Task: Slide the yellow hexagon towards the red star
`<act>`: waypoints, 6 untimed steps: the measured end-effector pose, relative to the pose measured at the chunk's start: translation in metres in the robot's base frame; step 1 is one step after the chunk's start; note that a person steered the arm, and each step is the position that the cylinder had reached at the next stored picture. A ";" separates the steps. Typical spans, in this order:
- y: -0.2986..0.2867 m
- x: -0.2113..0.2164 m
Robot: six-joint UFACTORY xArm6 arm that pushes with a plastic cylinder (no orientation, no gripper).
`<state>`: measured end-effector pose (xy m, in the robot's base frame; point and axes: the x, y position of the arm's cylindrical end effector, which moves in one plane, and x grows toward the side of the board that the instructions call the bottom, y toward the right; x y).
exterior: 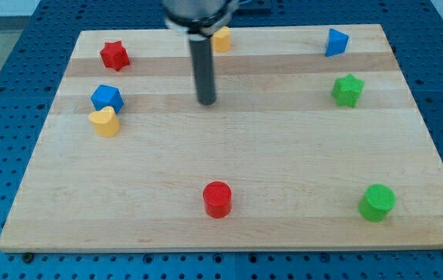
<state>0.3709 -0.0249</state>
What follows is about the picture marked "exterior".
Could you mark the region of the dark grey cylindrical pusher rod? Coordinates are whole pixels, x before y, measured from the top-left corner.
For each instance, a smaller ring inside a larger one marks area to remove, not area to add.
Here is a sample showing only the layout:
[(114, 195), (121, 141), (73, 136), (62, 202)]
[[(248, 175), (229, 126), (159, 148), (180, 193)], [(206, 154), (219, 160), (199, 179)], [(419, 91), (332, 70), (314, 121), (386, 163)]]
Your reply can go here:
[(189, 35), (189, 45), (197, 102), (204, 106), (210, 106), (217, 99), (211, 38), (191, 34)]

